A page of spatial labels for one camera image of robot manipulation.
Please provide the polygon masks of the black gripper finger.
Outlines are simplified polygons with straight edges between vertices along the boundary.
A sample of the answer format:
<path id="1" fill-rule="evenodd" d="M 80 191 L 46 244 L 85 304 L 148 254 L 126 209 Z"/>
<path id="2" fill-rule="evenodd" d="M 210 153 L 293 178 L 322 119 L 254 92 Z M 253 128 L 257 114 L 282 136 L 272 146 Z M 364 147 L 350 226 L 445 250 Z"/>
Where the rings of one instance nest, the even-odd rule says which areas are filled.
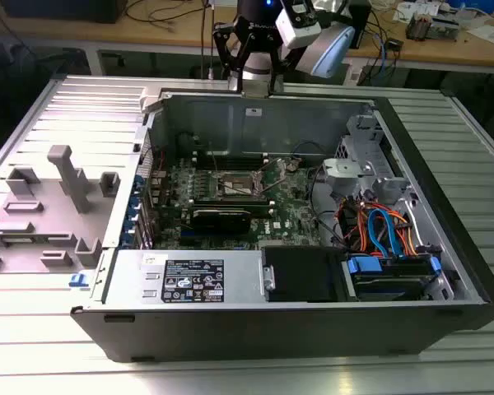
<path id="1" fill-rule="evenodd" d="M 237 93 L 243 91 L 243 71 L 251 54 L 251 33 L 248 25 L 249 22 L 247 21 L 217 22 L 214 24 L 212 31 L 212 37 L 223 70 L 229 73 L 229 83 L 235 82 L 235 88 L 230 87 L 229 90 Z M 240 42 L 240 48 L 236 55 L 227 46 L 227 42 L 232 35 Z"/>
<path id="2" fill-rule="evenodd" d="M 271 67 L 270 67 L 270 80 L 268 83 L 268 93 L 275 92 L 275 85 L 277 78 L 284 75 L 287 72 L 293 71 L 298 62 L 301 60 L 301 49 L 294 48 L 287 51 L 287 55 L 284 58 L 280 58 L 280 50 L 287 49 L 287 47 L 278 39 L 271 47 L 269 51 Z"/>

